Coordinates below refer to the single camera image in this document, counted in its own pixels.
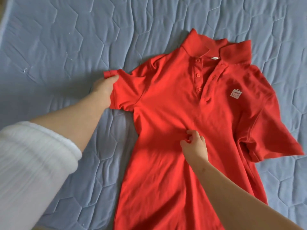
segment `short sleeve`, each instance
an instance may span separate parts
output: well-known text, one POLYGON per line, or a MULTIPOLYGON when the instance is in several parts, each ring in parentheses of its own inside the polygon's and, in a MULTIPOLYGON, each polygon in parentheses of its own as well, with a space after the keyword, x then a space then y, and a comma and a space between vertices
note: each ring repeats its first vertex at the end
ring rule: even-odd
POLYGON ((267 99, 251 126, 246 146, 253 162, 287 155, 303 155, 299 143, 282 123, 277 97, 267 99))
POLYGON ((111 94, 111 109, 133 111, 135 104, 148 89, 152 77, 157 72, 158 60, 164 55, 158 55, 141 64, 131 74, 124 70, 110 70, 104 72, 104 78, 119 75, 118 81, 113 86, 111 94))

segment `white sleeve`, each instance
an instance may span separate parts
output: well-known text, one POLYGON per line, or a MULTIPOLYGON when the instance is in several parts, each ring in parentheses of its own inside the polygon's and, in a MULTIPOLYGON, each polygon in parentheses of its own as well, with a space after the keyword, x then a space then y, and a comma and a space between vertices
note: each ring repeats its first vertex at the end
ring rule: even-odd
POLYGON ((20 122, 0 131, 1 229, 31 229, 80 158, 71 140, 40 125, 20 122))

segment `bed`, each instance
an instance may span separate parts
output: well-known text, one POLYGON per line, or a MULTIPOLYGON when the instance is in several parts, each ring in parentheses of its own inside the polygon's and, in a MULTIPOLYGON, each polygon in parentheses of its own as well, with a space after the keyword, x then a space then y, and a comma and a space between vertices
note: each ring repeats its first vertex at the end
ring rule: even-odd
MULTIPOLYGON (((195 28, 252 40, 282 121, 307 152, 307 0, 6 0, 0 27, 0 129, 75 103, 102 71, 129 72, 195 28)), ((137 139, 132 113, 106 110, 77 171, 37 225, 112 229, 137 139)), ((269 205, 307 229, 307 157, 257 165, 269 205)))

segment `quilted fabric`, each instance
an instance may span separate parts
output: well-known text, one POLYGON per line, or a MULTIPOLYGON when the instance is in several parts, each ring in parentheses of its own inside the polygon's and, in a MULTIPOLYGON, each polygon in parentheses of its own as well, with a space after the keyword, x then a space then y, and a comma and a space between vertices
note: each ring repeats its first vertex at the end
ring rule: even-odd
MULTIPOLYGON (((0 28, 0 129, 60 109, 103 70, 131 71, 175 49, 191 28, 252 39, 253 63, 276 90, 282 120, 307 151, 307 0, 8 0, 0 28)), ((78 170, 40 221, 111 229, 137 135, 132 114, 106 110, 78 170)), ((307 157, 258 164, 269 205, 307 229, 307 157)))

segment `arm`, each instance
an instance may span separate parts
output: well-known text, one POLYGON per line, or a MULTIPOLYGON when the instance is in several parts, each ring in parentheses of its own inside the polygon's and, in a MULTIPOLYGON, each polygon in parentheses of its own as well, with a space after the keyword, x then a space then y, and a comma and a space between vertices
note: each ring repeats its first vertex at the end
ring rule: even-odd
POLYGON ((75 105, 0 131, 0 223, 28 230, 78 166, 117 77, 100 80, 75 105))
POLYGON ((205 139, 197 131, 187 133, 191 143, 180 142, 183 154, 226 230, 303 230, 219 172, 208 161, 205 139))

